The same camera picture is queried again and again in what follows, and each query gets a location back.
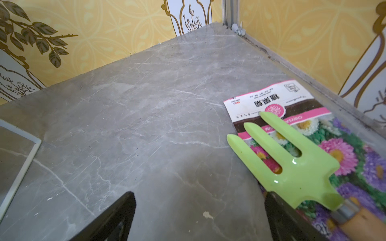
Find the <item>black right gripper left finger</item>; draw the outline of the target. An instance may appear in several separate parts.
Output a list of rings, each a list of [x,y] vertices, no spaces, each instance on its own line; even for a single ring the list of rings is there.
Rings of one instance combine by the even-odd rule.
[[[86,226],[72,241],[126,241],[136,210],[133,192],[126,192]]]

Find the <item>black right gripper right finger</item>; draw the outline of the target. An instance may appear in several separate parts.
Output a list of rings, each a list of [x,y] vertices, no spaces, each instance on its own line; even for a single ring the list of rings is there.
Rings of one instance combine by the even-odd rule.
[[[264,205],[274,241],[327,240],[275,192],[267,193]]]

